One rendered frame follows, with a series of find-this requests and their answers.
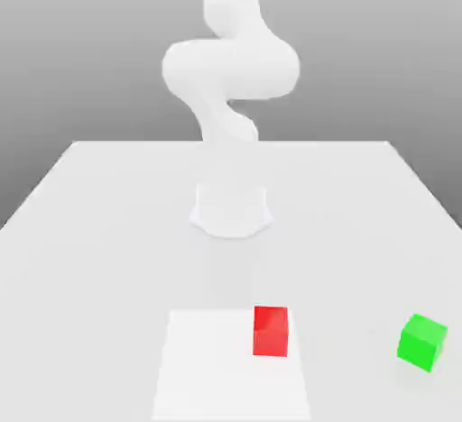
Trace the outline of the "small green cube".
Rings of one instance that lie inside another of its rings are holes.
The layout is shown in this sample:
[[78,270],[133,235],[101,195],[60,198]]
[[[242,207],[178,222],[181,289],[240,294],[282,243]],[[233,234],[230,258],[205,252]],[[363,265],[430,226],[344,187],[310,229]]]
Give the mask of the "small green cube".
[[431,372],[444,348],[447,334],[447,326],[426,316],[414,314],[401,331],[397,356]]

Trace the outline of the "small red cube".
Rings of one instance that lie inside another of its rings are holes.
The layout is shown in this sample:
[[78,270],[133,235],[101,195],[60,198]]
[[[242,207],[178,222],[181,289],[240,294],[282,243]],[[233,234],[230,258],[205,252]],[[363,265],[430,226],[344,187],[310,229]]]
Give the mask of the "small red cube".
[[288,308],[255,306],[253,355],[286,357],[288,342]]

